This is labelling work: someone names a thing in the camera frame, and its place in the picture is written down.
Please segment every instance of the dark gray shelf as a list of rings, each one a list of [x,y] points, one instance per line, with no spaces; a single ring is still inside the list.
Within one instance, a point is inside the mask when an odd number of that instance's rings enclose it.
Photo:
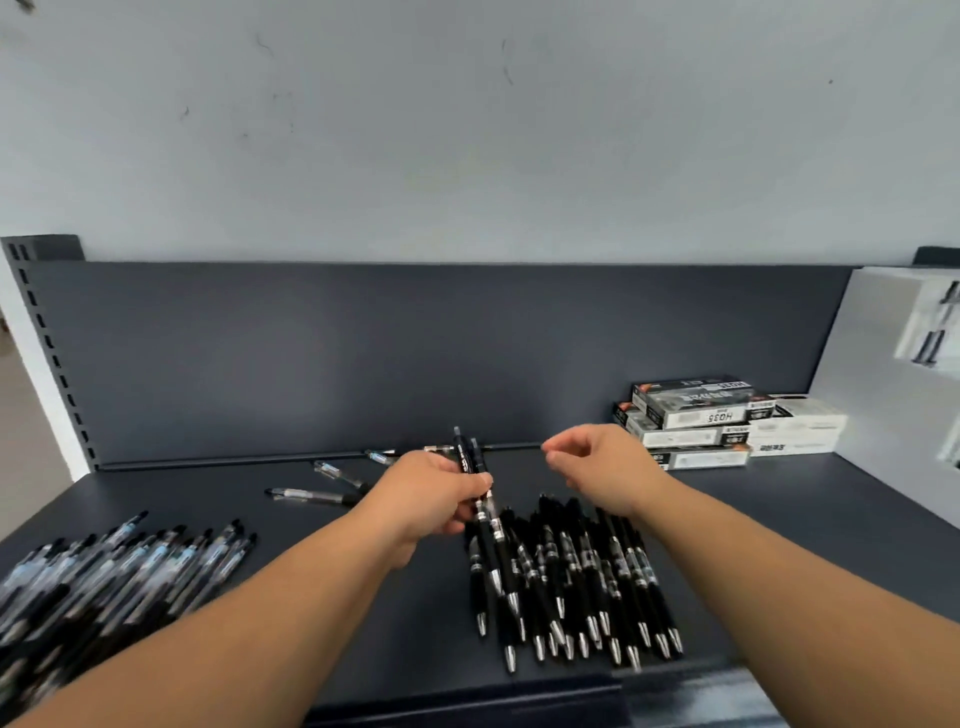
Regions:
[[[541,491],[567,495],[536,450],[492,453],[501,505],[529,512]],[[345,463],[376,478],[365,460]],[[681,473],[687,483],[764,525],[897,594],[960,619],[960,586],[948,555],[960,531],[836,455],[757,459],[746,469]],[[0,544],[0,570],[58,536],[101,532],[143,508],[149,529],[179,522],[192,529],[242,519],[261,536],[237,573],[245,578],[285,548],[341,515],[332,507],[273,502],[269,486],[329,489],[309,463],[224,466],[89,475]],[[650,544],[691,661],[735,657],[726,632],[690,590],[662,548]],[[410,566],[392,574],[318,705],[386,700],[509,682],[493,640],[476,636],[468,609],[468,570],[460,539],[424,541]],[[647,667],[657,663],[652,659]],[[522,651],[516,681],[609,672],[603,658],[573,667],[537,666]]]

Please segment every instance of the box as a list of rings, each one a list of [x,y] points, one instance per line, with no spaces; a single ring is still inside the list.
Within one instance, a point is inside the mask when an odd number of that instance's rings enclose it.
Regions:
[[[736,468],[747,464],[747,445],[709,446],[703,448],[652,449],[651,456],[666,471],[699,470],[702,468]]]
[[[615,404],[613,420],[635,435],[647,449],[738,445],[746,443],[750,434],[749,425],[659,429],[632,402]]]
[[[634,384],[636,408],[659,429],[736,425],[773,415],[775,403],[729,375]]]
[[[835,432],[847,426],[848,416],[836,407],[808,395],[771,395],[776,408],[773,417],[751,425],[757,435],[773,433]]]
[[[773,395],[769,420],[750,424],[747,442],[754,457],[834,452],[848,416],[807,395]]]

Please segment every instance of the white panel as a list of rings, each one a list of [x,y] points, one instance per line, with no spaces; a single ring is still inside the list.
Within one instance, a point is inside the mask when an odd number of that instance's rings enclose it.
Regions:
[[[0,226],[91,259],[905,262],[956,0],[0,4]]]
[[[40,344],[34,322],[24,304],[19,289],[16,287],[13,270],[2,252],[0,252],[0,309],[3,309],[4,317],[10,326],[11,334],[13,334],[13,340],[16,342],[16,347],[23,359],[30,381],[34,385],[36,395],[39,397],[43,413],[47,416],[47,421],[53,429],[54,437],[60,447],[60,453],[66,461],[70,476],[74,480],[79,480],[90,472],[90,468],[86,464],[86,458],[84,458],[83,447],[73,429],[73,424],[70,422],[70,415],[63,403],[63,398],[60,396],[60,388],[57,386],[53,372],[50,371],[50,366],[47,364],[46,355]],[[48,484],[45,488],[57,488],[59,486],[59,483]],[[23,502],[28,500],[28,496],[23,496]],[[34,503],[36,508],[39,508],[46,500],[31,502]]]
[[[854,271],[810,394],[850,415],[838,453],[960,527],[960,470],[943,460],[960,381],[895,357],[915,307],[956,273]]]

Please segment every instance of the pen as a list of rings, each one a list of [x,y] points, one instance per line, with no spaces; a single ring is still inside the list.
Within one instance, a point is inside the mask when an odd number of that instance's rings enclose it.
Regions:
[[[346,473],[344,473],[342,470],[337,468],[335,465],[331,465],[330,463],[325,463],[323,460],[318,460],[317,462],[315,462],[313,464],[313,469],[321,475],[326,475],[328,478],[330,478],[330,480],[341,480],[347,483],[348,486],[350,486],[351,488],[356,490],[358,494],[360,494],[360,497],[363,497],[367,493],[369,493],[370,489],[373,487],[366,480],[359,480],[357,478],[349,477]]]
[[[526,581],[527,589],[533,597],[533,602],[537,605],[535,611],[542,617],[554,640],[563,642],[564,628],[560,624],[560,616],[557,614],[556,604],[550,600],[540,576],[540,571],[534,565],[534,561],[530,557],[530,552],[523,543],[523,537],[526,537],[528,541],[532,538],[530,536],[530,530],[529,523],[521,519],[516,519],[511,537],[516,546],[517,564]]]
[[[483,559],[480,557],[480,541],[477,536],[476,523],[466,524],[464,540],[467,542],[467,553],[470,557],[470,607],[473,610],[480,637],[486,637],[488,620],[487,579],[483,574]]]
[[[375,449],[365,449],[364,454],[368,458],[370,458],[374,463],[379,463],[380,465],[386,468],[389,468],[398,459],[393,457],[392,455],[388,455],[385,452],[380,452],[379,450],[375,450]]]
[[[640,648],[637,645],[635,625],[627,617],[627,610],[623,604],[623,595],[620,593],[617,580],[613,576],[613,569],[611,568],[610,562],[604,560],[601,563],[601,569],[607,581],[607,591],[610,594],[612,617],[610,653],[613,663],[619,667],[622,663],[622,652],[625,651],[634,672],[640,672]]]
[[[564,567],[560,561],[560,551],[550,526],[547,514],[550,512],[550,498],[540,494],[539,512],[531,516],[534,526],[539,525],[543,538],[543,558],[546,563],[547,581],[553,588],[553,596],[557,602],[557,614],[560,619],[565,617],[566,604],[564,601]]]
[[[236,571],[238,566],[240,566],[240,562],[243,561],[247,554],[251,552],[253,547],[256,546],[256,539],[256,534],[252,533],[249,538],[245,539],[244,541],[239,541],[234,545],[234,547],[230,550],[230,553],[224,559],[224,563],[217,569],[213,577],[197,593],[193,601],[191,601],[190,604],[187,605],[186,609],[183,610],[182,615],[184,617],[204,606],[213,590],[229,579],[230,575]]]
[[[476,473],[473,462],[467,453],[467,441],[461,434],[460,427],[453,428],[453,447],[456,450],[457,458],[460,460],[460,469],[464,473]],[[480,532],[480,556],[487,567],[487,574],[490,575],[493,592],[497,596],[503,596],[503,581],[500,575],[500,567],[497,565],[497,551],[493,539],[493,528],[490,523],[491,515],[487,512],[487,506],[482,498],[477,498],[473,502],[473,507],[476,510],[477,528]]]
[[[657,610],[660,621],[666,627],[667,635],[670,637],[670,642],[673,644],[674,650],[678,655],[682,655],[684,654],[684,643],[680,639],[680,630],[677,629],[677,623],[674,621],[670,607],[667,606],[666,598],[663,596],[663,589],[660,588],[660,582],[654,573],[653,566],[650,564],[650,559],[647,557],[643,537],[640,536],[639,531],[634,528],[634,525],[626,519],[623,519],[623,529],[627,540],[632,542],[634,554],[643,571],[643,577],[647,582],[647,589],[650,592],[653,606]]]
[[[213,543],[206,548],[204,555],[201,556],[197,562],[190,580],[180,589],[178,594],[174,594],[173,591],[171,591],[165,600],[170,602],[170,607],[167,610],[167,621],[174,621],[181,616],[183,610],[189,603],[188,600],[191,595],[195,593],[198,588],[202,588],[202,585],[209,579],[213,570],[216,569],[221,560],[229,553],[234,541],[241,538],[243,533],[244,528],[239,519],[231,521],[230,524],[220,532],[220,535],[213,540]]]
[[[616,574],[619,591],[623,597],[625,611],[630,618],[630,623],[636,624],[643,646],[650,649],[650,629],[647,626],[648,610],[644,610],[640,605],[640,597],[637,594],[637,587],[630,571],[630,565],[627,563],[627,557],[623,552],[623,546],[613,533],[610,517],[602,508],[597,508],[596,511],[597,519],[600,521],[600,529],[604,532],[607,540],[607,551],[613,571]]]
[[[604,637],[610,635],[610,615],[607,612],[607,590],[603,576],[600,574],[599,559],[593,550],[593,543],[586,528],[587,519],[580,507],[580,501],[572,497],[566,504],[567,522],[570,535],[575,536],[580,546],[580,567],[587,585],[588,604],[591,604],[594,618],[594,629],[590,631],[593,644],[597,649],[603,647]]]
[[[507,663],[507,672],[516,672],[516,643],[519,637],[516,618],[502,596],[496,600],[496,637],[503,650],[503,659]]]
[[[640,606],[640,612],[645,616],[647,624],[650,626],[650,636],[660,650],[660,656],[664,660],[670,659],[670,643],[667,641],[667,631],[660,619],[653,595],[650,593],[650,583],[647,581],[646,572],[640,565],[636,556],[636,550],[630,545],[627,538],[627,529],[624,528],[623,521],[617,516],[611,516],[613,523],[613,532],[623,547],[627,560],[627,566],[634,578],[636,586],[636,596]]]
[[[304,491],[299,488],[266,488],[263,491],[268,496],[277,499],[288,500],[308,500],[311,503],[324,503],[326,505],[342,505],[345,508],[352,508],[360,502],[359,496],[355,493],[325,493],[323,491]]]
[[[570,583],[573,585],[572,596],[580,603],[577,605],[577,613],[584,620],[587,626],[587,634],[594,645],[603,645],[600,638],[600,626],[597,616],[593,614],[593,605],[590,602],[589,592],[587,591],[587,580],[584,578],[583,567],[580,559],[577,557],[577,550],[573,545],[573,539],[570,538],[571,523],[564,510],[564,507],[554,499],[550,499],[550,518],[553,520],[556,529],[557,539],[560,543],[560,553],[566,562],[566,570]]]

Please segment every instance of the ballpoint pen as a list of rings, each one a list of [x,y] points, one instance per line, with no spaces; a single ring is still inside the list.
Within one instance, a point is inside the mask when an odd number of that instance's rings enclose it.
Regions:
[[[683,655],[684,643],[680,639],[680,630],[677,629],[677,623],[673,619],[673,614],[670,612],[670,607],[667,606],[666,598],[663,596],[663,589],[660,588],[660,582],[657,579],[654,568],[650,565],[650,559],[647,557],[647,549],[646,544],[643,543],[643,537],[640,536],[639,531],[634,528],[632,523],[626,519],[623,519],[622,522],[624,533],[626,534],[627,540],[633,547],[634,554],[636,555],[640,569],[643,572],[643,577],[647,582],[647,589],[650,593],[650,598],[653,602],[654,609],[657,611],[657,614],[660,617],[660,622],[666,628],[667,635],[670,637],[670,642],[673,645],[674,651],[678,655]]]
[[[460,461],[460,469],[464,473],[476,473],[473,461],[467,452],[467,441],[460,432],[460,427],[453,428],[453,447],[456,450],[457,458]],[[477,530],[480,534],[478,545],[480,546],[480,557],[483,559],[487,574],[490,576],[490,583],[493,586],[493,593],[496,596],[503,596],[503,580],[500,575],[500,567],[497,564],[496,546],[493,541],[493,528],[491,526],[491,515],[487,512],[487,506],[480,497],[473,502],[476,511]]]
[[[475,472],[489,472],[487,470],[487,461],[484,459],[483,451],[480,449],[476,438],[470,439],[470,455],[468,459],[471,461]],[[484,510],[486,510],[490,517],[490,528],[493,534],[493,549],[496,553],[497,562],[500,565],[503,594],[507,598],[507,604],[510,606],[510,611],[514,613],[514,616],[518,620],[520,620],[522,619],[522,614],[520,611],[519,584],[517,583],[516,575],[514,574],[514,570],[511,565],[510,550],[507,548],[507,534],[503,529],[503,524],[500,522],[500,517],[497,515],[496,504],[493,502],[492,489],[489,489],[487,493],[484,494],[483,505]],[[522,624],[520,625],[520,628],[520,636],[523,637]]]
[[[549,519],[546,518],[550,511],[550,498],[540,494],[540,511],[530,517],[531,524],[534,527],[539,526],[543,539],[543,560],[546,564],[547,581],[552,590],[554,600],[557,602],[557,614],[560,619],[565,616],[566,604],[564,602],[564,566],[560,561],[560,551],[557,549],[557,542],[553,534],[553,528],[550,526]]]
[[[365,449],[364,454],[370,458],[374,463],[378,463],[386,468],[389,468],[393,465],[399,458],[388,455],[386,452],[380,452],[375,449]]]
[[[206,548],[204,554],[196,563],[196,567],[193,569],[194,573],[186,585],[180,589],[178,594],[171,592],[167,598],[164,599],[164,602],[169,602],[170,604],[167,609],[166,621],[174,621],[182,615],[183,610],[186,609],[187,604],[190,603],[189,600],[192,595],[198,589],[203,588],[213,573],[213,570],[217,568],[217,565],[220,564],[229,553],[234,542],[240,539],[243,534],[244,528],[239,520],[230,522],[230,524],[220,532],[220,535]]]
[[[627,617],[623,596],[620,593],[616,577],[613,576],[610,562],[607,560],[601,562],[601,570],[604,579],[607,581],[607,590],[610,594],[612,630],[609,642],[613,664],[619,667],[622,663],[622,654],[626,652],[627,659],[630,661],[634,672],[640,672],[640,648],[637,645],[636,625]]]
[[[519,641],[516,618],[507,604],[507,600],[499,596],[496,600],[496,637],[503,650],[503,659],[507,664],[507,672],[516,672],[516,644]]]
[[[667,639],[667,630],[660,618],[660,612],[656,607],[653,595],[650,592],[650,583],[647,580],[646,572],[640,564],[636,555],[636,550],[631,546],[627,536],[627,529],[624,527],[624,521],[618,516],[610,517],[613,524],[613,533],[623,547],[624,556],[627,560],[627,566],[633,577],[636,586],[636,596],[639,602],[640,611],[650,627],[650,638],[657,646],[660,656],[664,660],[670,659],[670,642]]]
[[[530,552],[524,544],[524,539],[529,543],[533,538],[531,536],[532,529],[529,523],[522,519],[516,519],[513,526],[511,538],[516,547],[516,561],[520,573],[526,581],[527,589],[534,598],[541,621],[550,631],[554,640],[561,643],[564,641],[564,628],[560,624],[560,615],[557,614],[556,603],[551,601],[546,587],[543,584],[540,570],[534,565],[534,561],[530,557]]]
[[[487,579],[483,573],[483,560],[480,558],[480,543],[477,537],[476,523],[466,524],[464,541],[470,557],[470,608],[476,619],[480,637],[487,636]]]
[[[573,585],[570,593],[572,598],[579,601],[577,605],[577,614],[584,620],[587,627],[587,635],[594,645],[603,646],[600,639],[600,624],[597,616],[593,613],[593,604],[590,601],[587,590],[587,580],[584,577],[583,567],[580,559],[577,557],[577,549],[573,545],[573,539],[570,537],[571,524],[564,507],[556,500],[549,499],[548,518],[552,520],[554,531],[557,534],[557,540],[560,544],[560,553],[566,563],[566,571],[569,582]]]
[[[592,606],[592,612],[596,615],[596,623],[599,627],[597,631],[591,631],[590,636],[593,639],[597,649],[603,647],[601,635],[608,637],[610,635],[610,614],[607,612],[607,589],[604,584],[603,576],[600,574],[600,563],[596,551],[593,549],[593,543],[590,540],[588,532],[587,518],[580,507],[580,501],[572,497],[566,504],[567,522],[569,523],[570,535],[577,539],[580,546],[580,567],[584,575],[584,581],[587,584],[589,603]]]
[[[337,468],[335,465],[331,465],[330,463],[325,463],[323,460],[318,460],[317,462],[315,462],[313,464],[313,469],[317,473],[321,475],[325,475],[326,477],[330,478],[330,480],[339,480],[340,482],[347,483],[347,485],[353,488],[360,495],[360,497],[363,497],[367,493],[369,493],[371,488],[373,487],[366,480],[360,480],[359,478],[349,477],[346,473],[344,473],[342,470]]]
[[[356,493],[325,493],[324,491],[304,491],[299,488],[265,488],[264,493],[277,500],[305,500],[325,505],[342,505],[352,508],[363,496]]]
[[[650,640],[650,628],[647,625],[647,619],[650,618],[647,614],[649,610],[645,610],[640,604],[640,596],[637,594],[637,587],[630,571],[630,565],[627,563],[627,557],[624,553],[623,546],[620,544],[619,539],[617,539],[616,534],[613,532],[610,517],[602,508],[597,508],[596,512],[597,519],[599,521],[599,529],[604,533],[605,536],[604,540],[606,541],[606,555],[609,557],[613,573],[616,576],[617,585],[619,587],[620,594],[623,597],[623,604],[626,614],[630,619],[631,624],[636,624],[642,646],[646,649],[650,649],[652,643]]]

